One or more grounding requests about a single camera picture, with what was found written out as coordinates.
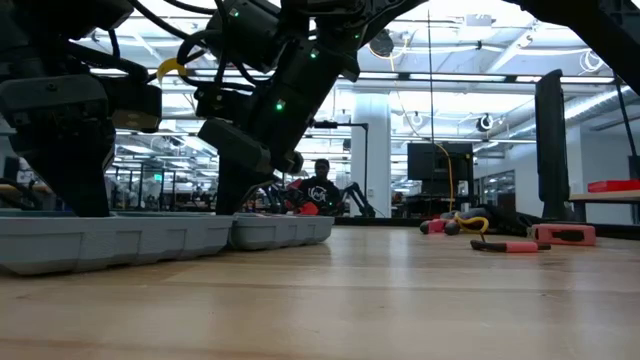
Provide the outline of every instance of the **wooden floor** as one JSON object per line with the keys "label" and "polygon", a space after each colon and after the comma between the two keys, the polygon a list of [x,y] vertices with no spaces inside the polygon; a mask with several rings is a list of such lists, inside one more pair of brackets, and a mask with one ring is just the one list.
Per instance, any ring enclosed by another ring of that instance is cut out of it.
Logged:
{"label": "wooden floor", "polygon": [[640,359],[640,242],[469,239],[336,228],[319,246],[2,275],[0,359]]}

